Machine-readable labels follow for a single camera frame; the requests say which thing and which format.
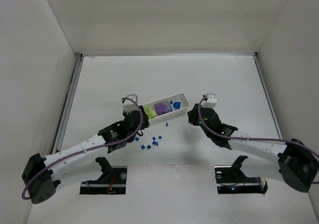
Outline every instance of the yellow-green object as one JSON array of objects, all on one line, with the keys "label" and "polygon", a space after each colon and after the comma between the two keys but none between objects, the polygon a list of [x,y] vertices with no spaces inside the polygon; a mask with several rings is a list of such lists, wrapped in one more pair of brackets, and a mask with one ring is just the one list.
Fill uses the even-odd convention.
[{"label": "yellow-green object", "polygon": [[153,105],[147,104],[143,106],[146,115],[148,115],[149,119],[157,117],[156,110]]}]

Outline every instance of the blue object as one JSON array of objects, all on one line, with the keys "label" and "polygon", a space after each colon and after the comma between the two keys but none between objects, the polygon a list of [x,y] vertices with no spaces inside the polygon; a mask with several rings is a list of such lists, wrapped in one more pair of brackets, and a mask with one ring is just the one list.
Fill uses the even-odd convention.
[{"label": "blue object", "polygon": [[173,107],[176,109],[180,109],[180,102],[174,102]]}]

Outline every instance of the rectangular opening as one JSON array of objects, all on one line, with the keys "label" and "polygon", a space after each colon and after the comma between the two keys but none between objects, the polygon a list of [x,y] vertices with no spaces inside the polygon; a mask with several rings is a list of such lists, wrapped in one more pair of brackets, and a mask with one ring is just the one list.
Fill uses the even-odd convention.
[{"label": "rectangular opening", "polygon": [[112,167],[113,172],[106,180],[81,183],[81,195],[123,195],[126,193],[127,167]]},{"label": "rectangular opening", "polygon": [[264,178],[246,177],[240,170],[231,166],[215,167],[218,194],[265,194],[268,184]]}]

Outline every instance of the white enclosure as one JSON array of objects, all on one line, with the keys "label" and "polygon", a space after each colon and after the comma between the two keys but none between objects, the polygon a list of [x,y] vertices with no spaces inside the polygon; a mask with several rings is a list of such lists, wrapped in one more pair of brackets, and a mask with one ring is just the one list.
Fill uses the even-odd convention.
[{"label": "white enclosure", "polygon": [[[158,88],[167,75],[161,69],[161,65],[168,66],[162,62],[163,57],[147,62],[147,57],[143,60],[140,56],[136,63],[132,57],[112,61],[88,56],[70,120],[64,123],[67,132],[62,148],[81,142],[99,128],[119,120],[121,105],[118,103],[127,94],[137,93],[141,97],[140,103],[146,103],[185,92],[192,106],[201,94],[216,92],[219,100],[216,109],[226,123],[260,136],[277,137],[272,116],[275,114],[284,138],[300,139],[319,151],[318,8],[318,0],[0,0],[0,223],[27,222],[31,203],[20,197],[24,187],[21,174],[31,155],[49,153],[64,104],[69,101],[72,104],[73,96],[66,98],[66,95],[76,84],[69,86],[72,71],[74,76],[79,71],[74,69],[75,52],[84,56],[117,57],[132,53],[171,55],[174,52],[176,56],[176,52],[257,52],[274,113],[268,106],[258,72],[250,63],[253,61],[249,59],[251,56],[232,56],[234,60],[219,56],[209,64],[202,60],[201,69],[193,61],[195,56],[190,56],[191,63],[185,60],[183,69],[173,70],[174,76],[183,77],[181,83],[164,85],[165,89]],[[173,56],[166,58],[168,63],[173,62]],[[106,74],[108,66],[118,72],[111,76]],[[142,67],[149,76],[140,78],[139,74],[135,77],[127,74]],[[187,71],[191,68],[195,70],[192,74]],[[117,75],[130,80],[129,87],[119,84]],[[169,73],[167,81],[173,82],[172,79],[173,75]],[[111,95],[109,87],[116,88],[116,95]],[[237,106],[244,111],[237,112]],[[167,132],[163,136],[174,143],[163,139],[168,143],[157,150],[151,149],[154,152],[147,156],[141,154],[136,143],[110,155],[112,162],[130,166],[131,182],[128,184],[132,189],[122,197],[123,201],[128,201],[127,206],[122,199],[111,198],[112,204],[128,209],[129,204],[134,206],[137,197],[145,193],[141,203],[132,209],[136,215],[120,219],[111,216],[114,223],[130,220],[152,223],[154,220],[147,218],[151,215],[166,217],[166,221],[172,223],[184,209],[194,210],[196,215],[189,212],[180,217],[180,223],[316,222],[308,196],[287,189],[283,183],[270,182],[268,195],[256,195],[253,202],[241,195],[234,197],[233,202],[231,197],[218,196],[211,186],[214,180],[207,177],[212,168],[210,165],[229,163],[228,159],[233,160],[236,155],[212,146],[208,139],[201,140],[203,133],[198,129],[195,129],[195,135],[190,134],[190,129],[194,129],[188,124],[180,124],[181,121],[170,121],[168,129],[158,128],[156,132]],[[183,135],[176,136],[168,131],[173,129],[179,129]],[[192,149],[189,143],[186,147],[187,140],[192,143],[201,140],[200,148]],[[158,175],[153,173],[154,170],[158,170]],[[166,171],[176,175],[166,175]],[[145,185],[152,185],[152,188],[143,189],[145,186],[137,185],[134,178],[137,180],[146,173],[151,180],[145,181]],[[185,180],[185,186],[180,190],[176,190],[178,175]],[[167,178],[166,186],[160,185],[163,178]],[[199,178],[201,182],[194,183],[193,178]],[[174,205],[175,216],[170,216],[164,206],[156,207],[156,199],[150,198],[155,187],[159,201],[166,200]],[[187,202],[184,193],[197,188],[200,193],[189,194],[194,202]],[[319,211],[318,191],[319,185],[313,185],[309,192],[316,214]],[[108,205],[112,215],[116,213],[103,197],[86,197],[83,202],[84,197],[76,195],[77,192],[77,187],[71,187],[42,205],[33,206],[29,223],[93,223],[94,211],[103,212],[97,222],[106,222],[108,219],[102,217],[108,214],[108,209],[103,205]],[[222,205],[215,203],[212,207],[198,207],[203,203],[210,204],[211,198],[222,205],[242,206],[242,211],[250,217],[243,219],[238,213],[225,213],[224,209],[219,209]],[[214,216],[208,213],[212,209]],[[76,220],[75,213],[81,215],[81,219]]]},{"label": "white enclosure", "polygon": [[[182,91],[190,109],[214,92],[223,122],[258,137],[279,137],[251,55],[85,57],[61,150],[122,120],[126,94],[137,93],[144,104]],[[158,147],[141,149],[158,136]],[[269,180],[265,195],[219,195],[213,165],[231,165],[239,155],[246,154],[214,145],[186,114],[168,127],[151,125],[138,142],[106,156],[112,166],[128,166],[127,194],[78,196],[79,183],[34,205],[29,223],[316,223],[308,194],[283,182]],[[252,155],[249,162],[268,164]]]}]

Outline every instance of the purple cable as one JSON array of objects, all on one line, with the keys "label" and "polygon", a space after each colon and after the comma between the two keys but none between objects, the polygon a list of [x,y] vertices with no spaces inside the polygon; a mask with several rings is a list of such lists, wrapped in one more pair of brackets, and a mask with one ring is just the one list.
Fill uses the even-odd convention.
[{"label": "purple cable", "polygon": [[140,130],[140,128],[142,127],[142,122],[143,122],[143,113],[142,113],[142,110],[140,109],[139,105],[137,104],[137,102],[135,102],[134,100],[130,99],[130,98],[122,98],[122,100],[129,100],[131,101],[132,103],[135,104],[135,106],[138,108],[139,110],[139,113],[140,113],[140,123],[138,125],[138,127],[136,128],[136,130],[129,136],[127,136],[126,138],[122,139],[122,140],[119,140],[119,141],[116,141],[116,142],[113,142],[113,143],[106,143],[106,144],[102,144],[102,145],[99,145],[99,146],[96,146],[96,147],[92,147],[92,148],[88,148],[88,149],[85,149],[85,150],[82,150],[82,151],[78,151],[78,152],[75,152],[75,153],[71,153],[61,159],[58,159],[56,160],[55,162],[51,163],[50,165],[46,166],[45,168],[43,168],[40,172],[38,172],[37,174],[34,175],[33,178],[30,179],[30,181],[25,185],[25,188],[23,189],[22,191],[22,199],[23,200],[29,200],[31,199],[31,197],[26,197],[25,196],[25,193],[26,191],[29,189],[30,185],[42,174],[44,173],[46,170],[52,168],[53,166],[57,165],[58,163],[61,163],[63,162],[64,160],[68,159],[68,158],[71,158],[71,157],[74,157],[74,156],[77,156],[79,154],[82,154],[84,152],[87,152],[87,151],[91,151],[91,150],[94,150],[94,149],[98,149],[98,148],[104,148],[104,147],[109,147],[109,146],[112,146],[112,145],[116,145],[116,144],[120,144],[120,143],[123,143],[123,142],[126,142],[127,140],[129,140],[130,138],[132,138],[134,135],[136,135],[136,133]]},{"label": "purple cable", "polygon": [[202,125],[204,126],[204,128],[206,128],[210,133],[214,134],[215,136],[217,137],[220,137],[220,138],[225,138],[225,139],[237,139],[237,140],[245,140],[245,141],[267,141],[267,142],[281,142],[281,143],[289,143],[289,144],[293,144],[295,146],[298,146],[298,147],[301,147],[303,149],[306,149],[307,151],[311,152],[312,154],[314,154],[317,158],[319,158],[319,154],[316,153],[314,150],[312,150],[311,148],[308,148],[300,143],[297,143],[297,142],[294,142],[294,141],[290,141],[290,140],[284,140],[284,139],[275,139],[275,138],[243,138],[243,137],[227,137],[227,136],[224,136],[224,135],[221,135],[219,133],[216,133],[214,132],[213,130],[211,130],[204,122],[202,116],[201,116],[201,113],[200,113],[200,107],[201,107],[201,103],[205,100],[205,98],[207,98],[206,95],[204,95],[204,97],[200,100],[199,104],[198,104],[198,108],[197,108],[197,111],[198,111],[198,116],[199,116],[199,119],[202,123]]}]

